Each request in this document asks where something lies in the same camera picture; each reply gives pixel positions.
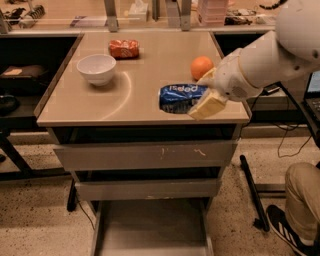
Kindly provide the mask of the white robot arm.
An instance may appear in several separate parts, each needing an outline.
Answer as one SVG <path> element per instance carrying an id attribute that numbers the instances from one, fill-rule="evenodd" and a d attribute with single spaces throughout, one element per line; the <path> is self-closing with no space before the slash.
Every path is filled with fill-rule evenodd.
<path id="1" fill-rule="evenodd" d="M 198 83 L 208 89 L 189 111 L 203 120 L 229 100 L 258 96 L 264 87 L 311 73 L 320 65 L 320 0 L 288 0 L 275 28 L 225 56 Z"/>

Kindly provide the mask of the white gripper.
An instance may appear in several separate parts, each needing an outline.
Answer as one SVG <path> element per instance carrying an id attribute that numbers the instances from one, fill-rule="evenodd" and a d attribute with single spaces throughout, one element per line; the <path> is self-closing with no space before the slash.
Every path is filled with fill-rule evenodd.
<path id="1" fill-rule="evenodd" d="M 195 120 L 203 120 L 222 111 L 229 100 L 240 102 L 258 96 L 261 88 L 254 87 L 244 75 L 240 65 L 238 48 L 219 63 L 217 69 L 213 67 L 206 72 L 198 81 L 198 85 L 209 88 L 188 111 L 188 115 Z"/>

